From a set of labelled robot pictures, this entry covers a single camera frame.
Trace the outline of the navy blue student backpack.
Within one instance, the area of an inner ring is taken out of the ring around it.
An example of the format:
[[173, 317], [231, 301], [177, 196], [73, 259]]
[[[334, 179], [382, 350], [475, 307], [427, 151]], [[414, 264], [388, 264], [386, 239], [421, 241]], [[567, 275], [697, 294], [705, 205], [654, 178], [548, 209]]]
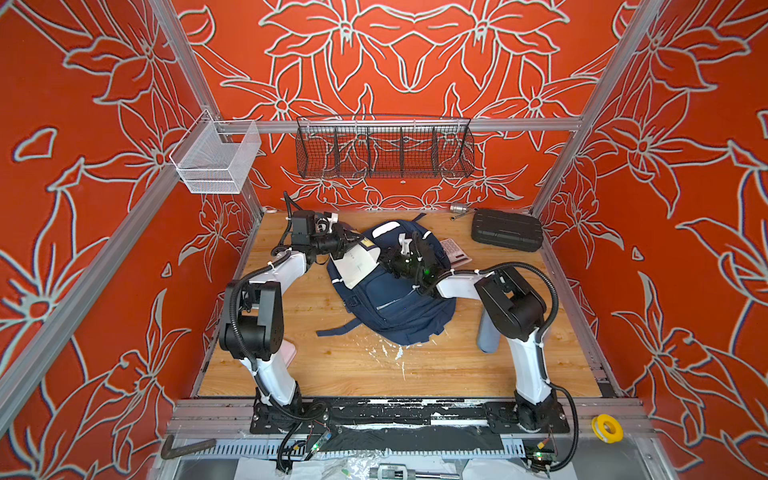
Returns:
[[[391, 220], [363, 232], [366, 248], [374, 245], [380, 250], [400, 247], [399, 236], [410, 238], [414, 233], [426, 240], [436, 254], [438, 265], [448, 267], [450, 260], [440, 241], [424, 226], [414, 220]], [[318, 330], [319, 337], [341, 336], [364, 325], [380, 336], [401, 346], [426, 343], [433, 335], [443, 332], [456, 310], [454, 298], [444, 299], [430, 294], [422, 295], [413, 282], [396, 277], [378, 265], [349, 288], [343, 281], [334, 261], [327, 273], [336, 293], [353, 319], [333, 329]]]

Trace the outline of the purple notebook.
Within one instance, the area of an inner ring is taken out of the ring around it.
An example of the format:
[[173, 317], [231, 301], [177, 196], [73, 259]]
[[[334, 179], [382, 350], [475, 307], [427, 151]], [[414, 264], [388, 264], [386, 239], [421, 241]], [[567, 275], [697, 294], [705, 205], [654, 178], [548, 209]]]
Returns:
[[333, 283], [343, 283], [348, 289], [356, 287], [378, 266], [380, 248], [371, 242], [361, 242], [349, 249], [340, 259], [333, 259], [337, 276]]

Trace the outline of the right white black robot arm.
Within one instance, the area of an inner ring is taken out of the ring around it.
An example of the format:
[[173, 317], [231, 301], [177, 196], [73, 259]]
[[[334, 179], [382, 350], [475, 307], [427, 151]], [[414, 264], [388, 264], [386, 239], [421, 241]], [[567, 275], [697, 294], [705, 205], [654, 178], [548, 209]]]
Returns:
[[519, 261], [486, 269], [442, 265], [435, 250], [418, 233], [402, 234], [378, 262], [412, 283], [417, 293], [442, 299], [478, 300], [490, 322], [510, 346], [516, 373], [515, 404], [520, 427], [541, 430], [559, 415], [557, 393], [544, 356], [544, 336], [559, 309], [553, 282], [540, 269]]

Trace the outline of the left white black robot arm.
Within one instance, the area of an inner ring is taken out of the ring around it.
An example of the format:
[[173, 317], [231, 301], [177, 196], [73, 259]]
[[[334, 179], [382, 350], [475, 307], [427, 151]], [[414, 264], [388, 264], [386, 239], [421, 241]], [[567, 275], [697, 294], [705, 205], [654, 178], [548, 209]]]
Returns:
[[308, 421], [323, 416], [328, 407], [304, 409], [298, 382], [279, 354], [285, 330], [282, 296], [319, 256], [341, 259], [363, 235], [335, 214], [303, 209], [288, 193], [283, 197], [287, 224], [273, 259], [225, 289], [219, 345], [252, 374], [268, 408], [287, 419]]

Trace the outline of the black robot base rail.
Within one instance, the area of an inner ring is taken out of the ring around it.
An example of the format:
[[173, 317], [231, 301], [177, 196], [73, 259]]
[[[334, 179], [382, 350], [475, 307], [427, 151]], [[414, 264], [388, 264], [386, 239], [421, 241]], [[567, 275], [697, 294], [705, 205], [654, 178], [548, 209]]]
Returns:
[[320, 455], [353, 452], [524, 457], [543, 449], [564, 454], [574, 437], [567, 406], [535, 416], [512, 398], [309, 397], [277, 409], [257, 400], [249, 431], [286, 434]]

